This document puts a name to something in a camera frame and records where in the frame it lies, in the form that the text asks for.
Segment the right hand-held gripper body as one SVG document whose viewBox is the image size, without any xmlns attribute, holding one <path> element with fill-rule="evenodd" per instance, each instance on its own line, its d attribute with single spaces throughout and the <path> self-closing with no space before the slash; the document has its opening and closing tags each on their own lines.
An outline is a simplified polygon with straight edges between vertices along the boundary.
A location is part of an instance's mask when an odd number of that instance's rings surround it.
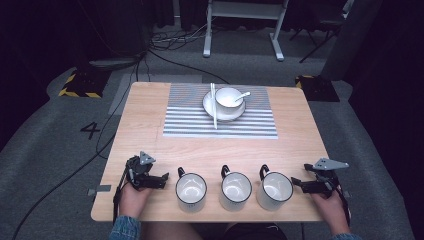
<svg viewBox="0 0 424 240">
<path fill-rule="evenodd" d="M 349 164 L 345 162 L 320 158 L 312 165 L 312 171 L 315 173 L 317 184 L 313 193 L 322 193 L 329 197 L 339 185 L 336 170 L 348 167 Z"/>
</svg>

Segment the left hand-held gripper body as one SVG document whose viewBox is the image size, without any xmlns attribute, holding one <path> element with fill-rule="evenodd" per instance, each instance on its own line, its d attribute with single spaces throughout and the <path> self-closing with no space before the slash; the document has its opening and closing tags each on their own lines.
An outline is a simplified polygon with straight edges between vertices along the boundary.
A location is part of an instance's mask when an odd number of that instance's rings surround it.
<svg viewBox="0 0 424 240">
<path fill-rule="evenodd" d="M 148 154 L 142 153 L 140 156 L 131 157 L 126 163 L 126 179 L 134 189 L 140 190 L 140 184 L 147 181 L 154 181 L 149 171 L 153 167 L 154 159 Z"/>
</svg>

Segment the person's left hand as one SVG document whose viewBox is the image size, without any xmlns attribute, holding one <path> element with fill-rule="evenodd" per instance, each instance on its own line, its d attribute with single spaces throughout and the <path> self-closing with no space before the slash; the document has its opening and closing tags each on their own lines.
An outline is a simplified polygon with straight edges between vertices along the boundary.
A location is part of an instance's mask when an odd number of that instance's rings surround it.
<svg viewBox="0 0 424 240">
<path fill-rule="evenodd" d="M 131 184 L 126 184 L 121 192 L 118 207 L 119 215 L 138 219 L 142 215 L 152 192 L 153 190 L 150 188 L 136 190 Z"/>
</svg>

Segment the person's right hand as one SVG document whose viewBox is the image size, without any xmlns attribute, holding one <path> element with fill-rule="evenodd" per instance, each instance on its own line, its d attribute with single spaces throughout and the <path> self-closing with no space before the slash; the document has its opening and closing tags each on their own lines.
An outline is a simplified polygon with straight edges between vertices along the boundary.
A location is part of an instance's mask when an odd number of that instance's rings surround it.
<svg viewBox="0 0 424 240">
<path fill-rule="evenodd" d="M 311 198 L 317 206 L 321 217 L 329 226 L 333 236 L 351 232 L 347 223 L 343 202 L 336 191 L 333 191 L 330 197 L 311 194 Z"/>
</svg>

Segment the white mug with black rim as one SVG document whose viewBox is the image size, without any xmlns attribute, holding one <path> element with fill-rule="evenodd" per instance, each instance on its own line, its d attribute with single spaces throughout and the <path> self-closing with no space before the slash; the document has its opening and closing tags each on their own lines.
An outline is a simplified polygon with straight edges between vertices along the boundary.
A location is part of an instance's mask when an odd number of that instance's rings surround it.
<svg viewBox="0 0 424 240">
<path fill-rule="evenodd" d="M 207 184 L 197 173 L 186 173 L 182 167 L 177 169 L 179 179 L 175 193 L 180 209 L 187 213 L 199 212 L 206 203 Z"/>
<path fill-rule="evenodd" d="M 240 211 L 252 194 L 252 184 L 246 175 L 233 172 L 227 165 L 221 168 L 219 201 L 227 211 Z"/>
<path fill-rule="evenodd" d="M 284 174 L 271 171 L 263 164 L 259 171 L 260 184 L 256 199 L 268 211 L 277 211 L 293 195 L 293 184 Z"/>
</svg>

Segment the grey tape piece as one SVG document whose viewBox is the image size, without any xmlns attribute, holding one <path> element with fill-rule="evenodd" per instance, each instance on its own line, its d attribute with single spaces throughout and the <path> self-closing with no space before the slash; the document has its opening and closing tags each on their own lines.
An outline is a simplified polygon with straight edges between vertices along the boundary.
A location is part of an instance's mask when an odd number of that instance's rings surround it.
<svg viewBox="0 0 424 240">
<path fill-rule="evenodd" d="M 95 188 L 87 190 L 87 196 L 96 196 L 99 192 L 110 192 L 111 185 L 98 185 Z"/>
</svg>

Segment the grey striped placemat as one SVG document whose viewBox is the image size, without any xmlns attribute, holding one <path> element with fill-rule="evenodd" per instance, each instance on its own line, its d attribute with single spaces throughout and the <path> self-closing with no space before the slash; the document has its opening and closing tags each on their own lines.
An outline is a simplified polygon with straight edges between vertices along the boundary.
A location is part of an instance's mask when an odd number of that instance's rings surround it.
<svg viewBox="0 0 424 240">
<path fill-rule="evenodd" d="M 210 92 L 209 84 L 172 83 L 166 108 L 163 135 L 195 138 L 277 139 L 278 133 L 264 86 L 234 85 L 242 93 L 244 113 L 234 121 L 218 121 L 203 108 L 203 98 Z"/>
</svg>

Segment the white plate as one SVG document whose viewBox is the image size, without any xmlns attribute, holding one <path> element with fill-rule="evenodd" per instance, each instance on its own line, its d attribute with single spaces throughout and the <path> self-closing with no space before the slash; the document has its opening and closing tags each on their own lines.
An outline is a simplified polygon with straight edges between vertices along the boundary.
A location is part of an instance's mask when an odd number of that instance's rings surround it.
<svg viewBox="0 0 424 240">
<path fill-rule="evenodd" d="M 208 92 L 203 98 L 203 108 L 210 117 L 213 117 L 212 103 L 211 92 Z M 245 108 L 245 102 L 243 102 L 240 107 L 236 107 L 234 110 L 225 110 L 223 107 L 216 106 L 217 120 L 234 121 L 244 113 Z"/>
</svg>

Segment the white bowl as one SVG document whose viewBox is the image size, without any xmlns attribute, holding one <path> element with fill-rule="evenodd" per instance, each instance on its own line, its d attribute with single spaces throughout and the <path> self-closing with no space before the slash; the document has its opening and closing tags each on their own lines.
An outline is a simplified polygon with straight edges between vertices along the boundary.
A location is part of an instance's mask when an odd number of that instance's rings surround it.
<svg viewBox="0 0 424 240">
<path fill-rule="evenodd" d="M 241 110 L 244 105 L 241 95 L 242 93 L 236 88 L 223 87 L 218 89 L 215 94 L 217 110 L 225 114 Z"/>
</svg>

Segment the black folding stand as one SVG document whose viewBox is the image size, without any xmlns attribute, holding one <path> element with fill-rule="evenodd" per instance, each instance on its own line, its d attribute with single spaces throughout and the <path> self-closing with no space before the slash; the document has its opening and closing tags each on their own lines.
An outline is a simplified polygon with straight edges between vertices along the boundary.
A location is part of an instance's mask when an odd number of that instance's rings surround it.
<svg viewBox="0 0 424 240">
<path fill-rule="evenodd" d="M 314 48 L 300 60 L 300 63 L 340 33 L 349 13 L 346 9 L 348 1 L 290 0 L 288 27 L 295 31 L 291 40 L 301 32 L 305 32 L 314 44 Z"/>
</svg>

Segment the grey pillar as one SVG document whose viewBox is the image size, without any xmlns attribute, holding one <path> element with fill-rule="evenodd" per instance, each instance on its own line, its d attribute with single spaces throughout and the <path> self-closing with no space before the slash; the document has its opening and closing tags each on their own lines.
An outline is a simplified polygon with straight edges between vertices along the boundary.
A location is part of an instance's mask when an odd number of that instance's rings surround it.
<svg viewBox="0 0 424 240">
<path fill-rule="evenodd" d="M 383 0 L 354 0 L 345 23 L 325 62 L 320 76 L 329 81 L 343 80 L 352 65 Z"/>
</svg>

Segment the white metal stand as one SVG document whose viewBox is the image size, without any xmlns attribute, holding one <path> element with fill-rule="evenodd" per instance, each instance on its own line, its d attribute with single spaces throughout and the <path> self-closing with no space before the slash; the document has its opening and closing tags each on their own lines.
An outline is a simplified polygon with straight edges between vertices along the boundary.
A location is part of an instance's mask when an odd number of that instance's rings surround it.
<svg viewBox="0 0 424 240">
<path fill-rule="evenodd" d="M 203 56 L 211 56 L 212 45 L 212 19 L 214 17 L 247 18 L 276 20 L 274 31 L 269 38 L 278 61 L 285 59 L 280 47 L 278 37 L 285 18 L 289 0 L 283 0 L 280 4 L 269 3 L 246 3 L 246 2 L 224 2 L 219 0 L 208 0 L 206 15 L 206 34 L 203 47 Z"/>
</svg>

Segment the black yellow striped base plate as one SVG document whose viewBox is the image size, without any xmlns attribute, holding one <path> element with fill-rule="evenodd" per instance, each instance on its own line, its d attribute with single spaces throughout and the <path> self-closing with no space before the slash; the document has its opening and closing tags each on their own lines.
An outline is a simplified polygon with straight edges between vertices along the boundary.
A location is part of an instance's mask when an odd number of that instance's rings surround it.
<svg viewBox="0 0 424 240">
<path fill-rule="evenodd" d="M 295 85 L 300 88 L 308 101 L 339 102 L 332 83 L 321 76 L 299 75 Z"/>
<path fill-rule="evenodd" d="M 59 96 L 102 98 L 110 75 L 110 71 L 74 70 L 60 90 Z"/>
</svg>

